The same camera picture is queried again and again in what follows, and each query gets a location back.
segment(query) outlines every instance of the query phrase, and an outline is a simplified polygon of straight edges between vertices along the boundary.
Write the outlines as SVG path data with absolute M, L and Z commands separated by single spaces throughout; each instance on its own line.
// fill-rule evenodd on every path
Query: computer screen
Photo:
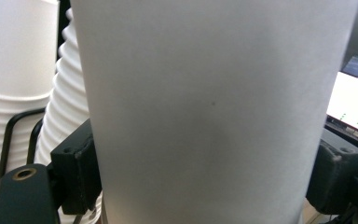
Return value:
M 352 56 L 341 72 L 330 98 L 327 115 L 358 130 L 358 56 Z

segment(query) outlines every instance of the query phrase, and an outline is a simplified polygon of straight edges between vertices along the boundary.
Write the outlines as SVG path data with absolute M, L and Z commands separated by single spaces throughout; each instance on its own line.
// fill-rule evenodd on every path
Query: stack of paper cups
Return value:
M 67 17 L 70 23 L 62 31 L 65 43 L 60 46 L 58 73 L 53 78 L 53 91 L 37 143 L 37 163 L 49 164 L 50 152 L 90 117 L 71 9 L 67 11 Z M 88 211 L 80 223 L 95 223 L 101 214 L 101 202 L 100 197 L 96 209 Z M 64 215 L 61 209 L 59 213 L 61 223 L 73 223 L 75 216 Z
M 0 1 L 0 156 L 7 122 L 48 103 L 57 13 L 57 2 Z M 7 171 L 25 164 L 30 132 L 41 118 L 31 116 L 15 125 Z

